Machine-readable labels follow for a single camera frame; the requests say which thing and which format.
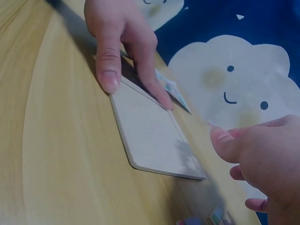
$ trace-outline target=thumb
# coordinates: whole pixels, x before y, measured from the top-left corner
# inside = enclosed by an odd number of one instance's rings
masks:
[[[215,151],[223,160],[229,163],[239,162],[238,139],[233,138],[227,131],[219,127],[212,127],[210,139]]]
[[[97,37],[97,80],[104,91],[113,94],[121,80],[120,34],[105,30]]]

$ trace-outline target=white board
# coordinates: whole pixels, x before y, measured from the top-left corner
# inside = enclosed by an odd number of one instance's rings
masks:
[[[111,102],[130,164],[139,170],[202,180],[205,172],[172,111],[126,78]]]

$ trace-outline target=cloud eye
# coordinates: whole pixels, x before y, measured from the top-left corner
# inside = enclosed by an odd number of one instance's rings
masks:
[[[228,71],[228,72],[234,71],[234,66],[229,66],[229,67],[227,67],[227,71]]]
[[[266,101],[261,102],[261,109],[266,110],[269,107],[269,104]]]

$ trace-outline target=fingernail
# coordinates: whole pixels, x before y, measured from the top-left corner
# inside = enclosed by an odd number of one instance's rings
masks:
[[[114,71],[114,70],[108,70],[108,71],[105,71],[103,73],[103,76],[102,76],[102,85],[103,85],[103,89],[109,93],[109,94],[113,94],[118,86],[119,86],[119,79],[118,79],[118,73],[117,71]]]

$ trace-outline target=finger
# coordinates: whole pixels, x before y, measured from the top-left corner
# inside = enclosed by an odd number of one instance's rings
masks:
[[[210,131],[210,139],[217,154],[229,163],[238,163],[240,156],[239,142],[228,132],[219,127]]]
[[[229,171],[230,176],[234,179],[234,180],[245,180],[241,170],[240,170],[240,166],[237,165],[233,168],[230,169]]]
[[[267,200],[265,199],[256,199],[249,198],[245,201],[245,205],[248,209],[253,210],[255,212],[267,212]]]
[[[121,80],[120,36],[116,26],[103,26],[97,39],[97,79],[107,93],[114,93]]]
[[[279,118],[277,120],[271,120],[271,121],[268,121],[265,123],[260,123],[260,124],[251,126],[251,127],[270,127],[270,128],[271,127],[280,127],[280,126],[285,125],[289,121],[290,117],[292,117],[292,116],[285,116],[285,117]],[[234,138],[239,138],[246,131],[248,131],[249,128],[251,128],[251,127],[230,129],[230,130],[228,130],[228,133]]]
[[[155,68],[155,64],[154,62],[152,62],[152,58],[154,58],[154,55],[149,55],[148,57],[148,60],[136,63],[136,70],[138,72],[139,78],[144,87],[149,91],[149,93],[165,109],[173,109],[173,103],[170,99],[170,96],[157,79],[155,70],[153,69]]]
[[[129,35],[124,36],[127,40],[127,49],[130,52],[139,78],[149,93],[165,109],[173,109],[173,103],[170,96],[158,81],[155,73],[155,52],[157,38],[153,31],[140,27],[140,24],[133,27],[132,24],[127,27]]]

